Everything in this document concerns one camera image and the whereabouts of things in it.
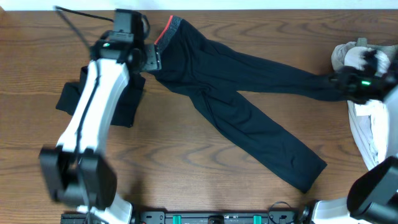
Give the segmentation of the dark navy leggings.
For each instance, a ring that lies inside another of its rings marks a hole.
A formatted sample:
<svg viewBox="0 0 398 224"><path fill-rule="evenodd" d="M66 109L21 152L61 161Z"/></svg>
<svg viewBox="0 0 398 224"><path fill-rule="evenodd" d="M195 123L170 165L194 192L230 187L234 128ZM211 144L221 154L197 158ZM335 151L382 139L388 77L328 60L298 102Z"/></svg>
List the dark navy leggings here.
<svg viewBox="0 0 398 224"><path fill-rule="evenodd" d="M169 18L155 43L162 62L162 68L154 73L158 82L188 96L225 138L282 180L301 192L310 190L326 162L245 99L242 92L343 100L326 76L236 52L207 39L177 16Z"/></svg>

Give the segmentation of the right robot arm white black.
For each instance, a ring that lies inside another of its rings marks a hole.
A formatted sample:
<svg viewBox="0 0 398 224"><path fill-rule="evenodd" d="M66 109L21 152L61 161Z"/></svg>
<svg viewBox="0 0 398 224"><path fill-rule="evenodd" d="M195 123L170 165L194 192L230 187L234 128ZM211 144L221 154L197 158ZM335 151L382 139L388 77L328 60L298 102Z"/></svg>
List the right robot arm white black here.
<svg viewBox="0 0 398 224"><path fill-rule="evenodd" d="M305 209L304 223L397 223L397 59L378 74L376 50L365 50L360 69L345 66L330 81L349 100L379 100L388 112L386 159L361 176L345 198L317 201Z"/></svg>

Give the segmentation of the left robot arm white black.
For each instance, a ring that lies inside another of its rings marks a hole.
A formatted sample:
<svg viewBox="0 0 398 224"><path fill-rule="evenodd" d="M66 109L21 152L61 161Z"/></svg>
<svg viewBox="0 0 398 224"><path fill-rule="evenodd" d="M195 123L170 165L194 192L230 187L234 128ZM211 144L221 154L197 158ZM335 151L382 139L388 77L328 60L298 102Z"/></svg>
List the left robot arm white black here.
<svg viewBox="0 0 398 224"><path fill-rule="evenodd" d="M54 148L43 147L40 168L50 198L76 207L77 222L134 223L131 203L117 193L116 173L105 160L116 105L132 73L160 70L154 44L98 40L82 95Z"/></svg>

